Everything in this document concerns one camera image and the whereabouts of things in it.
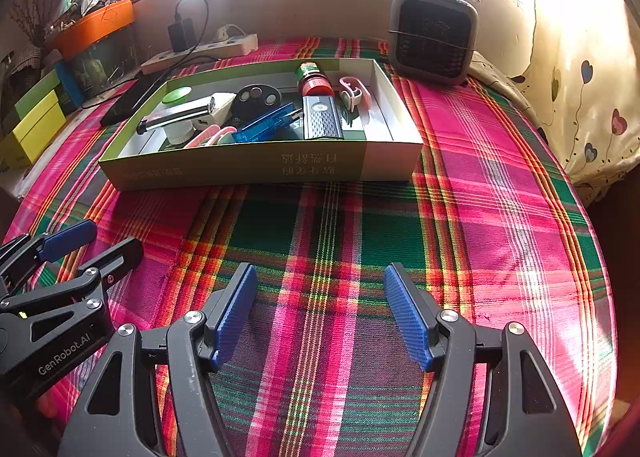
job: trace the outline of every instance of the gray heater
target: gray heater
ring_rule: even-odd
[[[478,13],[464,0],[393,0],[389,62],[399,74],[447,85],[466,78]]]

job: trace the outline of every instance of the green lid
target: green lid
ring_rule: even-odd
[[[298,83],[301,83],[303,79],[312,74],[322,74],[320,72],[320,69],[318,68],[318,64],[316,64],[315,62],[301,63],[300,67],[296,69],[296,81],[298,81]]]
[[[173,104],[182,103],[182,100],[184,100],[186,95],[189,94],[190,92],[191,92],[191,87],[180,87],[179,89],[171,91],[169,94],[165,95],[164,98],[162,98],[162,103],[164,103],[165,105],[168,105],[171,103]]]

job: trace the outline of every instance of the cardboard box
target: cardboard box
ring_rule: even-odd
[[[64,124],[58,96],[51,89],[2,139],[0,156],[11,169],[30,166]]]
[[[374,101],[366,141],[279,141],[149,152],[146,144],[154,141],[151,135],[163,134],[162,130],[144,136],[136,133],[140,119],[153,111],[165,94],[179,87],[193,88],[190,100],[214,92],[238,92],[257,82],[283,93],[297,92],[294,72],[302,62],[316,62],[336,89],[342,76],[356,76],[369,88]],[[312,58],[231,66],[168,81],[124,125],[99,162],[114,187],[123,191],[265,182],[410,180],[421,150],[422,139],[409,111],[376,62]]]

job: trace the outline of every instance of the plaid tablecloth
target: plaid tablecloth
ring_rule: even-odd
[[[216,66],[380,53],[386,44],[310,38],[262,44]],[[391,262],[473,323],[522,322],[558,381],[584,455],[592,455],[612,405],[616,335],[584,209],[539,136],[490,88],[473,79],[444,88],[388,72],[424,139],[412,182],[119,193],[97,164],[118,130],[100,128],[105,104],[55,155],[8,238],[82,218],[97,223],[94,243],[37,275],[50,285],[111,244],[138,237],[145,259],[111,289],[110,307],[115,325],[142,329],[201,307],[239,262],[253,263],[255,305],[232,361],[212,376],[238,455],[402,455],[430,375],[408,359],[387,305],[382,274]],[[55,386],[61,422],[94,363],[95,356]],[[473,453],[482,374],[460,455]],[[158,384],[174,455],[165,367]]]

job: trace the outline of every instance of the yellow box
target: yellow box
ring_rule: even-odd
[[[11,169],[30,166],[65,124],[55,91],[47,94],[7,133],[0,143],[0,157]]]

